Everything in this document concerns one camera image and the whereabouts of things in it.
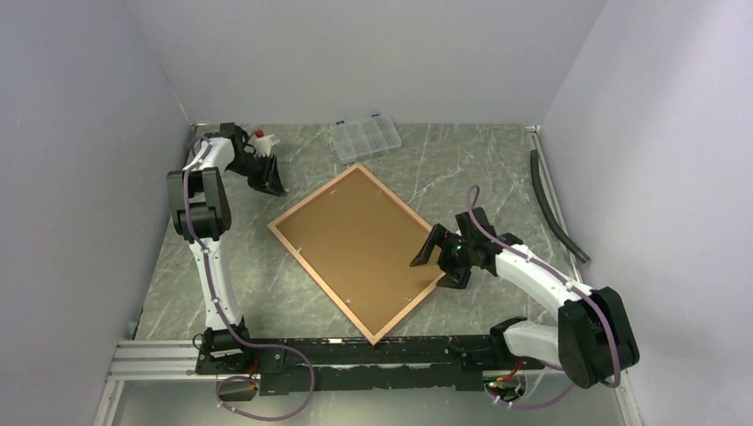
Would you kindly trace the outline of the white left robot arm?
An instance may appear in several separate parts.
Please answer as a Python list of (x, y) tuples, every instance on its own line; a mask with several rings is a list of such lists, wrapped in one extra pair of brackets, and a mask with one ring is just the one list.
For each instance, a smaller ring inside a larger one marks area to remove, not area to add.
[(167, 174), (170, 217), (175, 232), (187, 242), (197, 265), (205, 309), (200, 350), (219, 352), (219, 361), (234, 373), (247, 370), (254, 348), (234, 294), (223, 236), (232, 214), (223, 183), (230, 171), (246, 178), (250, 189), (276, 197), (287, 194), (277, 156), (260, 153), (251, 135), (233, 122), (198, 139), (198, 151), (182, 169)]

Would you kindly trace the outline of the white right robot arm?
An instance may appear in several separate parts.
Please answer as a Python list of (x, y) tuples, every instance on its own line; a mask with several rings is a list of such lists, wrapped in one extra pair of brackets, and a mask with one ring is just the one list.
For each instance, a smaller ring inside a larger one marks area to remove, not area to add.
[(544, 262), (512, 233), (498, 234), (481, 208), (456, 215), (458, 230), (436, 224), (411, 266), (428, 264), (432, 252), (443, 272), (441, 288), (464, 289), (473, 268), (507, 280), (538, 302), (556, 323), (525, 317), (505, 320), (489, 331), (488, 356), (500, 368), (520, 359), (558, 367), (583, 389), (616, 386), (619, 374), (640, 359), (621, 296), (610, 287), (591, 288)]

